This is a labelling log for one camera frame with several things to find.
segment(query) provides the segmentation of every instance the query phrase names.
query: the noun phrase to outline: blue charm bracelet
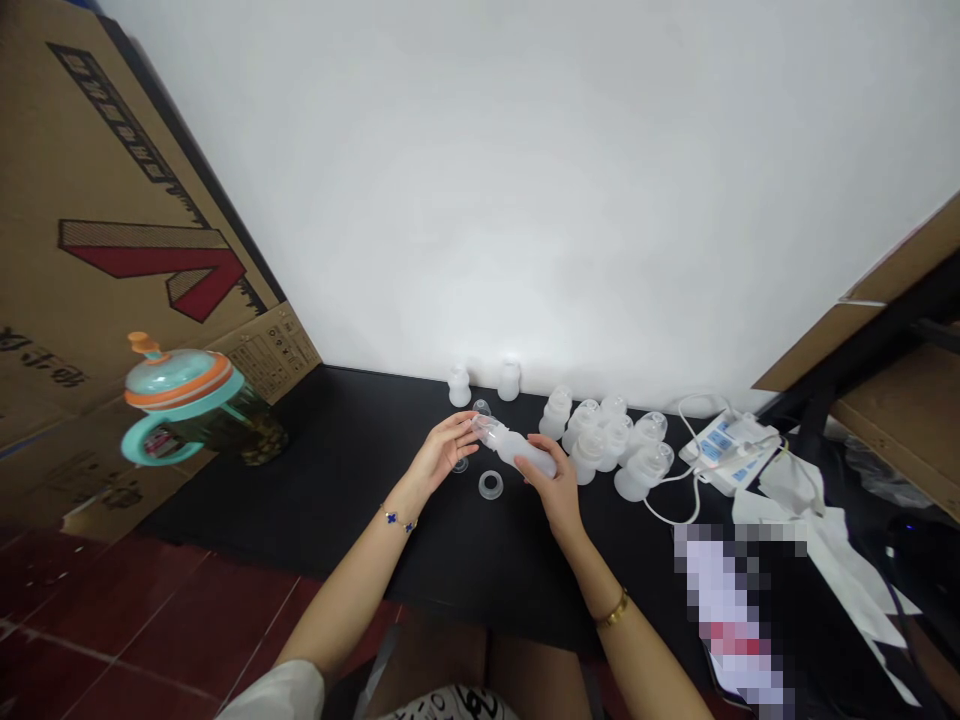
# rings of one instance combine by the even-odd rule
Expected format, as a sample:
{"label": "blue charm bracelet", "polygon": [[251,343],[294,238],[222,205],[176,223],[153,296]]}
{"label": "blue charm bracelet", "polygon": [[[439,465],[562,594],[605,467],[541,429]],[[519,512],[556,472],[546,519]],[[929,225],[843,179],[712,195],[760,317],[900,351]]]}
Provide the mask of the blue charm bracelet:
{"label": "blue charm bracelet", "polygon": [[[383,503],[380,503],[380,509],[383,510]],[[417,518],[417,519],[414,520],[413,522],[401,523],[400,520],[397,518],[397,514],[396,514],[396,513],[390,512],[389,510],[385,510],[383,514],[387,516],[387,525],[393,525],[394,523],[400,523],[400,524],[403,526],[403,529],[404,529],[407,533],[412,532],[413,529],[417,526],[417,522],[420,520],[420,518]]]}

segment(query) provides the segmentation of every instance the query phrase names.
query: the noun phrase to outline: white sleeve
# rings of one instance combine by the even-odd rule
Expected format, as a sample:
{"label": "white sleeve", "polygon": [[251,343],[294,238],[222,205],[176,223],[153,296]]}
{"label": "white sleeve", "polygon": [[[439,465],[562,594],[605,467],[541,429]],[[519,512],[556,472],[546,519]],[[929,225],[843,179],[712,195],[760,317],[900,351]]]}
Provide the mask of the white sleeve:
{"label": "white sleeve", "polygon": [[290,660],[234,698],[217,720],[318,720],[323,677],[313,663]]}

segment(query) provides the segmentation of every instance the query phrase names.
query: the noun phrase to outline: leg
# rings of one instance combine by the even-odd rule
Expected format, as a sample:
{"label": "leg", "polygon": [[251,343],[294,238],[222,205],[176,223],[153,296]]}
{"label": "leg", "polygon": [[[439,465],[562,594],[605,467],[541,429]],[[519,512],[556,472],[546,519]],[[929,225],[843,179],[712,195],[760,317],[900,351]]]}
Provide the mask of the leg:
{"label": "leg", "polygon": [[494,635],[489,687],[524,720],[590,719],[580,661],[569,650]]}
{"label": "leg", "polygon": [[486,651],[485,628],[411,611],[400,626],[397,647],[374,690],[367,717],[386,715],[445,685],[482,686]]}

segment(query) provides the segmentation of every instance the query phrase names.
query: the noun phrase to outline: white wall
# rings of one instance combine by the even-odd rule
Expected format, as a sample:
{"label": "white wall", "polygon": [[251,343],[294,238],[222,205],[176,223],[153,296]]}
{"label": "white wall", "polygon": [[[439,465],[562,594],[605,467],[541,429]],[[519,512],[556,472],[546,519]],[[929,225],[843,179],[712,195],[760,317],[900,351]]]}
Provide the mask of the white wall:
{"label": "white wall", "polygon": [[101,0],[328,363],[747,388],[960,188],[955,0]]}

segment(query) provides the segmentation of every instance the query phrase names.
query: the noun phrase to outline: plastic bag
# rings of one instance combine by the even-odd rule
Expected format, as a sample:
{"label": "plastic bag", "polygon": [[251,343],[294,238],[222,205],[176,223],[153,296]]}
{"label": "plastic bag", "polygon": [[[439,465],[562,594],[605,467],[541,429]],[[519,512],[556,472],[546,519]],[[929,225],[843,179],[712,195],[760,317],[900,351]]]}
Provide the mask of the plastic bag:
{"label": "plastic bag", "polygon": [[933,505],[933,500],[916,485],[887,465],[857,438],[851,435],[843,444],[847,450],[847,464],[860,473],[864,490],[900,507],[922,510]]}

